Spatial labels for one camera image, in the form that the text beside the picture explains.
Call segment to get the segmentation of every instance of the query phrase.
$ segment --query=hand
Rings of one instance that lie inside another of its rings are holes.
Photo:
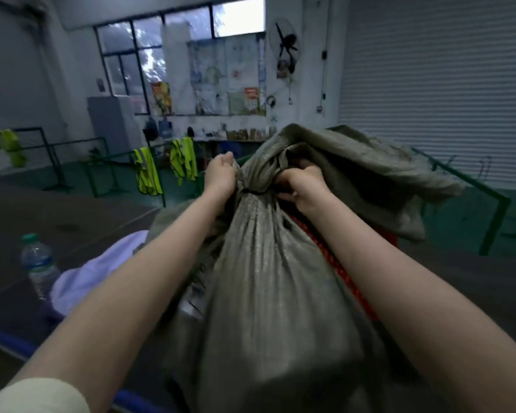
[[[291,193],[279,193],[277,197],[295,203],[299,211],[309,216],[317,210],[321,198],[331,196],[331,191],[323,179],[321,168],[307,159],[301,159],[298,166],[300,168],[289,168],[277,176],[275,184],[292,190]]]
[[[235,190],[234,160],[232,152],[218,155],[210,161],[205,172],[205,193],[213,195],[222,207]]]

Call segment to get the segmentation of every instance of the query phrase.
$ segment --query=red woven strip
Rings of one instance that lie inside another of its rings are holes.
[[[376,315],[375,311],[367,301],[367,299],[361,294],[361,291],[358,290],[358,287],[355,285],[353,280],[350,278],[346,270],[342,267],[340,262],[338,262],[338,259],[331,253],[331,251],[327,248],[327,245],[323,244],[323,242],[319,241],[317,237],[308,229],[306,224],[298,220],[293,215],[289,215],[294,222],[300,226],[300,228],[306,232],[306,234],[310,237],[310,239],[319,247],[319,250],[321,250],[321,253],[323,254],[323,257],[327,260],[329,265],[331,265],[332,268],[335,269],[335,272],[337,275],[342,278],[344,283],[348,286],[351,293],[354,295],[354,297],[357,299],[361,307],[363,307],[363,310],[367,314],[367,316],[371,320],[378,320],[378,316]]]

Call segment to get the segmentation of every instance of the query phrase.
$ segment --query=window frame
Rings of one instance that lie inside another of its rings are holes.
[[[196,9],[201,9],[203,7],[206,7],[206,8],[208,8],[208,17],[210,19],[210,33],[211,33],[210,34],[210,39],[216,39],[217,36],[216,36],[216,30],[214,28],[213,7],[216,6],[216,5],[222,5],[222,4],[231,3],[231,2],[234,2],[234,1],[243,1],[243,0],[226,0],[226,1],[222,1],[222,2],[205,3],[205,4],[193,5],[193,6],[190,6],[190,7],[182,7],[182,8],[179,8],[179,9],[159,10],[159,11],[156,11],[154,13],[146,13],[146,14],[142,14],[142,15],[138,15],[138,16],[130,16],[130,17],[127,17],[127,18],[124,18],[124,19],[108,21],[108,22],[104,22],[104,23],[95,25],[93,27],[93,30],[94,30],[94,33],[96,34],[97,46],[99,48],[99,54],[101,56],[101,62],[102,62],[102,66],[103,66],[103,71],[105,72],[105,76],[107,77],[106,79],[107,79],[107,85],[109,86],[109,93],[112,96],[114,96],[113,85],[111,84],[109,71],[107,70],[107,66],[105,64],[105,58],[108,58],[108,57],[117,57],[118,58],[118,61],[119,61],[119,64],[120,64],[120,73],[122,74],[123,82],[124,82],[124,89],[126,91],[126,95],[130,96],[130,91],[128,90],[128,83],[126,82],[126,76],[124,75],[124,66],[122,64],[121,56],[122,55],[134,54],[134,55],[136,55],[136,60],[138,61],[138,71],[140,73],[140,82],[141,82],[141,87],[142,87],[142,89],[144,91],[143,96],[144,96],[144,99],[145,99],[145,107],[146,107],[146,110],[147,110],[146,113],[135,113],[135,115],[136,116],[149,116],[151,114],[151,108],[149,106],[149,99],[148,99],[148,96],[147,96],[147,89],[145,87],[144,72],[143,72],[143,69],[141,67],[140,51],[147,50],[147,49],[159,49],[159,48],[162,49],[162,43],[160,45],[139,47],[138,46],[138,37],[136,36],[136,32],[135,32],[135,28],[134,28],[134,21],[142,20],[142,19],[149,19],[151,17],[160,17],[160,19],[162,21],[162,24],[164,25],[165,24],[165,15],[169,15],[169,14],[172,14],[172,13],[183,13],[185,11],[191,11],[191,10],[196,10]],[[99,38],[99,31],[98,31],[99,28],[100,27],[104,27],[104,26],[108,26],[108,25],[114,25],[116,23],[121,23],[121,22],[129,22],[130,23],[130,29],[131,29],[131,32],[132,32],[132,42],[133,42],[134,46],[131,47],[130,49],[124,49],[124,50],[118,50],[118,51],[114,51],[114,52],[103,53],[103,48],[101,46],[101,40]]]

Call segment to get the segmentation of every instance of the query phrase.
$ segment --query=person's left hand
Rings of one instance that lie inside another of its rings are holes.
[[[227,152],[215,157],[205,172],[205,193],[212,193],[222,205],[235,190],[235,176],[237,171],[233,168],[233,153]]]

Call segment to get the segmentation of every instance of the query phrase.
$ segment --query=window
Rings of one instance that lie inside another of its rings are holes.
[[[210,4],[96,27],[111,93],[129,95],[136,114],[159,113],[151,83],[168,82],[162,25],[184,21],[192,40],[263,32],[265,0]]]

